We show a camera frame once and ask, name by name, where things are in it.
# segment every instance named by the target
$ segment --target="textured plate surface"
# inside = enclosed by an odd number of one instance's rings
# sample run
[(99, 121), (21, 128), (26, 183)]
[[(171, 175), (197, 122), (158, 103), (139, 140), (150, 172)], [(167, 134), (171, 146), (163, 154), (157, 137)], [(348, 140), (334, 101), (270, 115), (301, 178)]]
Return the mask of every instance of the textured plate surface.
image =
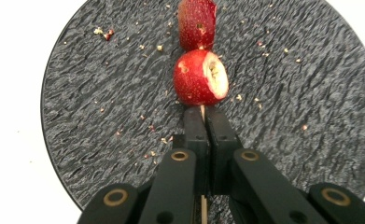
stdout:
[[(172, 84), (184, 52), (177, 2), (89, 0), (55, 44), (43, 132), (80, 208), (108, 184), (143, 184), (171, 149), (162, 139), (183, 133)], [(231, 83), (218, 107), (244, 146), (265, 153), (299, 189), (327, 181), (363, 197), (365, 48), (355, 33), (324, 1), (216, 3), (214, 52)], [(110, 41), (93, 33), (98, 26), (115, 30)], [(210, 201), (211, 223), (231, 223), (226, 199)]]

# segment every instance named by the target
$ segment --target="white table surface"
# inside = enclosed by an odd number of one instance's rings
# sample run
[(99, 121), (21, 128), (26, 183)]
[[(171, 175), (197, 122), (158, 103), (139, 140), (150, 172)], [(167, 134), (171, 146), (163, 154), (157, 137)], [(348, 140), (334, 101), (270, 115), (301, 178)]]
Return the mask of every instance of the white table surface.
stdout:
[[(84, 0), (0, 1), (0, 223), (76, 223), (40, 123), (51, 50)], [(329, 0), (365, 46), (365, 0)]]

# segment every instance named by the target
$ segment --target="wooden stick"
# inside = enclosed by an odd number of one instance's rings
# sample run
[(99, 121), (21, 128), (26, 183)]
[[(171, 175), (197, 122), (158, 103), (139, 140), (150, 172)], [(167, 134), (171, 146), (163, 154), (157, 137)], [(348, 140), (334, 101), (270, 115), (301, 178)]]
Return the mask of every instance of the wooden stick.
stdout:
[(207, 211), (207, 202), (204, 195), (202, 195), (202, 224), (208, 223), (208, 211)]
[[(205, 106), (200, 105), (200, 111), (202, 112), (203, 122), (205, 123)], [(202, 195), (202, 224), (208, 223), (208, 208), (207, 208), (207, 200), (204, 195)]]
[(203, 122), (205, 124), (205, 118), (204, 118), (204, 115), (205, 115), (205, 106), (204, 105), (200, 105), (200, 111), (202, 111), (202, 118), (203, 118)]

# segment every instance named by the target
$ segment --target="food debris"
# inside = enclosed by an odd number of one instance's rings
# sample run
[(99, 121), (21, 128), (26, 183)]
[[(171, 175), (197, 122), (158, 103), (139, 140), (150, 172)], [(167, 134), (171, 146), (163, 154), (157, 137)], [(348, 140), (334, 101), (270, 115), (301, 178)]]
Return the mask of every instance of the food debris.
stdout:
[(101, 29), (101, 27), (98, 27), (94, 30), (94, 34), (95, 35), (103, 35), (104, 31), (103, 31), (103, 29)]
[(104, 34), (105, 40), (108, 41), (110, 39), (110, 36), (111, 36), (110, 34)]
[(155, 126), (153, 126), (153, 125), (149, 125), (148, 127), (149, 127), (149, 129), (150, 129), (152, 132), (155, 132)]

